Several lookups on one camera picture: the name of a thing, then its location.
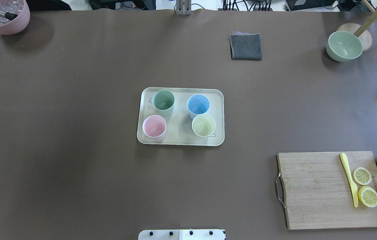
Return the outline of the wooden cutting board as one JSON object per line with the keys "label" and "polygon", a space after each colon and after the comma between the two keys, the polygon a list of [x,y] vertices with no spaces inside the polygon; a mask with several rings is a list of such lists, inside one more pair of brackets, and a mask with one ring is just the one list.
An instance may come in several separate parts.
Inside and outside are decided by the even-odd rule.
{"label": "wooden cutting board", "polygon": [[[350,171],[370,171],[377,193],[377,166],[371,151],[346,152]],[[377,227],[377,206],[354,207],[340,152],[281,152],[277,155],[278,195],[289,230]]]}

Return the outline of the dark grey folded cloth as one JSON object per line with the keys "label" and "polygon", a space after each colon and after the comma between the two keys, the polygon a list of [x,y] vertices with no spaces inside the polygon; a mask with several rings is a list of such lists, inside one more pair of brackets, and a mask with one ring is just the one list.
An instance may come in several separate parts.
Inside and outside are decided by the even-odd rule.
{"label": "dark grey folded cloth", "polygon": [[229,35],[233,60],[262,60],[262,37],[259,33],[233,32]]}

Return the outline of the blue cup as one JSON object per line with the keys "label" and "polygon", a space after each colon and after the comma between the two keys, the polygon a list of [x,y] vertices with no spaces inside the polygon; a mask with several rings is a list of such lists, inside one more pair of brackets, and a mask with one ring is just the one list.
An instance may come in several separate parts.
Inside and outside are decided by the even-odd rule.
{"label": "blue cup", "polygon": [[210,108],[209,99],[202,94],[195,94],[187,100],[187,109],[190,112],[190,118],[194,119],[200,114],[205,114]]}

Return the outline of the aluminium frame post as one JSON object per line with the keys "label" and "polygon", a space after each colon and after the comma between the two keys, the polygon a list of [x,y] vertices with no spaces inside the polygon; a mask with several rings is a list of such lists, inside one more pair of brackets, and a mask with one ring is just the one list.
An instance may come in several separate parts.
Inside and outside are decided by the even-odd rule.
{"label": "aluminium frame post", "polygon": [[176,0],[175,6],[176,15],[189,16],[192,14],[192,1],[191,0]]}

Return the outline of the yellow plastic knife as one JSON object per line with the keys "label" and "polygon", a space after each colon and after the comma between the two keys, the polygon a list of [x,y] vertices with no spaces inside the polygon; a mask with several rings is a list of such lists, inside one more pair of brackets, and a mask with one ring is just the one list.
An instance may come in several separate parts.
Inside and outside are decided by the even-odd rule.
{"label": "yellow plastic knife", "polygon": [[357,185],[355,184],[355,181],[352,178],[348,158],[347,158],[347,155],[344,152],[340,153],[340,160],[342,162],[342,166],[343,166],[343,169],[345,171],[345,174],[347,176],[347,180],[348,180],[348,183],[349,183],[349,186],[350,186],[350,191],[351,191],[352,199],[353,199],[353,206],[355,208],[357,208],[358,203],[359,203],[358,187],[357,187]]}

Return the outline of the pale yellow cup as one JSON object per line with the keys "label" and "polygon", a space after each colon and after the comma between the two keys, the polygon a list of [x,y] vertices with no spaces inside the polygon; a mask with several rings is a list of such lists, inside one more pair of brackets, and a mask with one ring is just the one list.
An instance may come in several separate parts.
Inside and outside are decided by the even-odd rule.
{"label": "pale yellow cup", "polygon": [[216,121],[211,115],[199,114],[192,121],[192,129],[195,135],[205,138],[215,132]]}

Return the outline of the pink cup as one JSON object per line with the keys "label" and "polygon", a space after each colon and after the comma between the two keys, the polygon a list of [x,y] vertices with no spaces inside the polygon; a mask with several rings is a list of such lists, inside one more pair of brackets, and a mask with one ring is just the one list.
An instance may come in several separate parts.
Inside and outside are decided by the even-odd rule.
{"label": "pink cup", "polygon": [[165,137],[167,124],[163,117],[159,115],[151,115],[147,117],[142,124],[144,134],[156,141],[160,141]]}

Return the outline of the pink bowl with ice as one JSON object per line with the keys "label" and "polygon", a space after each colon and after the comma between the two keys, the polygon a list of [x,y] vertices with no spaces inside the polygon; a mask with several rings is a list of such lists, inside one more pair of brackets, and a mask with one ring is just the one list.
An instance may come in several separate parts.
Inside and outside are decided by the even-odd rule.
{"label": "pink bowl with ice", "polygon": [[17,34],[28,26],[30,10],[25,0],[0,0],[0,11],[17,15],[13,20],[0,16],[1,35]]}

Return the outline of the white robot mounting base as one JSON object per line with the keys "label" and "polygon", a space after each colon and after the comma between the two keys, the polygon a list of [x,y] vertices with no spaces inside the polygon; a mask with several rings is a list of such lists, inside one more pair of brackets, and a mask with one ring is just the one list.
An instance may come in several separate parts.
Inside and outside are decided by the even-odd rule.
{"label": "white robot mounting base", "polygon": [[222,229],[160,229],[142,230],[138,240],[225,240]]}

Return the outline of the lemon slice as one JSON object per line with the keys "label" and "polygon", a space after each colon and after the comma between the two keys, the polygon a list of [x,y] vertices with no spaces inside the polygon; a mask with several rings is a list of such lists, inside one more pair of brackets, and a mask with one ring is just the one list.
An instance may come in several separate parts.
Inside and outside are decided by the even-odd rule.
{"label": "lemon slice", "polygon": [[369,208],[377,206],[377,192],[369,186],[362,186],[358,190],[359,201]]}
{"label": "lemon slice", "polygon": [[364,167],[358,167],[353,171],[353,179],[358,184],[366,186],[372,181],[372,174]]}

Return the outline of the wooden stand with round base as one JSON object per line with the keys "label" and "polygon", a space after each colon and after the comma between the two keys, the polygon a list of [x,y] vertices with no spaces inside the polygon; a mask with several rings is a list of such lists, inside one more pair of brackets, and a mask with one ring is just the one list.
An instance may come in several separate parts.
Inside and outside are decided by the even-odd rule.
{"label": "wooden stand with round base", "polygon": [[363,52],[365,52],[369,50],[372,45],[372,36],[367,29],[377,20],[377,9],[374,9],[366,0],[363,0],[362,3],[370,10],[370,17],[362,25],[345,23],[339,26],[336,31],[346,31],[355,35],[361,41]]}

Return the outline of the green bowl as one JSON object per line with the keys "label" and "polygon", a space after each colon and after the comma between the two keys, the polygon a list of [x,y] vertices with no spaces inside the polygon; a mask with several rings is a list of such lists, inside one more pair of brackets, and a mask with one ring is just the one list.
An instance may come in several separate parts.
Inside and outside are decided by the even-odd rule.
{"label": "green bowl", "polygon": [[328,38],[326,52],[333,60],[346,62],[361,56],[363,45],[360,39],[352,33],[336,31]]}

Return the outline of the green cup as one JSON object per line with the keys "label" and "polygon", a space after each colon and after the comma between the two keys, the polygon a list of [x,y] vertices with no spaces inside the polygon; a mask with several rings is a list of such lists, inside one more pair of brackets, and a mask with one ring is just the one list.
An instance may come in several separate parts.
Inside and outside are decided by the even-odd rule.
{"label": "green cup", "polygon": [[157,91],[152,97],[152,104],[162,116],[170,116],[175,105],[175,96],[168,90]]}

